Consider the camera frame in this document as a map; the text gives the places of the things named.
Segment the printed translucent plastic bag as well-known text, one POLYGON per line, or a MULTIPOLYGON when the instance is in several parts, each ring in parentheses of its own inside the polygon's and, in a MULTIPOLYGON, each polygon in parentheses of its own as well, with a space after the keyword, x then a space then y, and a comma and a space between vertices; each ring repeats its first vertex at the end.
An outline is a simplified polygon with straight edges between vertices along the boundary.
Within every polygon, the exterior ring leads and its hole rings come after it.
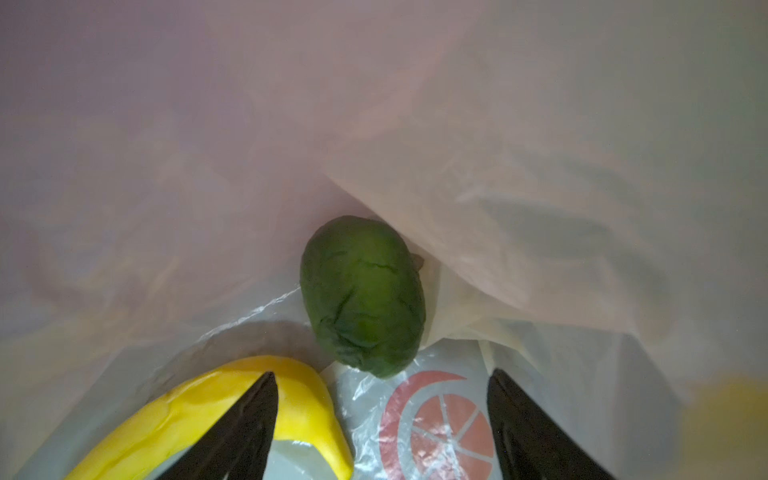
POLYGON ((765 478, 766 3, 3 2, 2 477, 258 354, 358 479, 498 478, 493 368, 618 479, 765 478), (302 309, 342 215, 424 261, 389 380, 302 309))

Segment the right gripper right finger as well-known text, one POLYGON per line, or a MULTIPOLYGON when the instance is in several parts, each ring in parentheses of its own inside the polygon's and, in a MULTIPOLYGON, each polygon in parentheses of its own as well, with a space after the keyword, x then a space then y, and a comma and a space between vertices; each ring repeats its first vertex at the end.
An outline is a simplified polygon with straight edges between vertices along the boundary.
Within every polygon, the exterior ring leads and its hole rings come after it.
POLYGON ((504 480, 613 478, 499 368, 488 381, 487 411, 504 480))

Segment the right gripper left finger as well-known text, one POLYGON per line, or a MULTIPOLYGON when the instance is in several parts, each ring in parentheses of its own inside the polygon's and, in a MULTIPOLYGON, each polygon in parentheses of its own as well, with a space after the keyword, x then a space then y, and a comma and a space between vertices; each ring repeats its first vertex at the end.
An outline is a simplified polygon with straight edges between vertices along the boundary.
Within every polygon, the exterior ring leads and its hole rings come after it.
POLYGON ((165 480, 261 480, 278 414, 276 377, 268 371, 160 477, 165 480))

